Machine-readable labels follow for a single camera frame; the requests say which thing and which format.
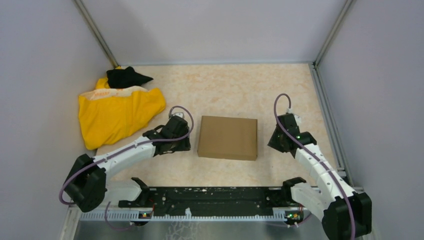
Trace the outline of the brown cardboard box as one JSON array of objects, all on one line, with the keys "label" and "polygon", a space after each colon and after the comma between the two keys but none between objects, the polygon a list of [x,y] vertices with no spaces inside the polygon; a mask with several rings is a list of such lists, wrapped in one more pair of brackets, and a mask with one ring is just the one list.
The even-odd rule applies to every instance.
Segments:
[{"label": "brown cardboard box", "polygon": [[202,158],[255,161],[258,157],[258,120],[203,115],[197,154]]}]

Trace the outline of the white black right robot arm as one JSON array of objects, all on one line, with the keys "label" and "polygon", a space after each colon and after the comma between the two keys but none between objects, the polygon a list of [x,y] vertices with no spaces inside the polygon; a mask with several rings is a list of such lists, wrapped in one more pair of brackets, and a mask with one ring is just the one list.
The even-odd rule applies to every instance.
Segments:
[{"label": "white black right robot arm", "polygon": [[345,182],[324,157],[315,138],[300,131],[293,113],[277,116],[268,146],[290,153],[317,184],[314,189],[302,177],[285,180],[281,193],[284,204],[306,207],[321,221],[330,240],[352,240],[371,233],[371,198]]}]

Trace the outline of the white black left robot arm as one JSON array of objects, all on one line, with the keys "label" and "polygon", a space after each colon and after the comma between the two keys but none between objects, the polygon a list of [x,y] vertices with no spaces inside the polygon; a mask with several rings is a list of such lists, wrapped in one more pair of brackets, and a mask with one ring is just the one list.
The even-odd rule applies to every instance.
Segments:
[{"label": "white black left robot arm", "polygon": [[121,181],[112,178],[141,161],[190,150],[189,136],[193,128],[193,123],[174,114],[165,125],[145,132],[116,150],[94,157],[80,155],[60,189],[59,201],[74,204],[84,213],[107,203],[121,208],[146,206],[150,200],[149,187],[139,178]]}]

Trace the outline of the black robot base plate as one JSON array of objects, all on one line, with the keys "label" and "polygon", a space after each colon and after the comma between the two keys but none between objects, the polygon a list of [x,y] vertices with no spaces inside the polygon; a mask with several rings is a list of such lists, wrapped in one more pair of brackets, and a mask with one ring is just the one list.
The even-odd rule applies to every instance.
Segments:
[{"label": "black robot base plate", "polygon": [[147,208],[155,217],[282,217],[301,220],[305,208],[289,200],[281,187],[151,187],[120,208]]}]

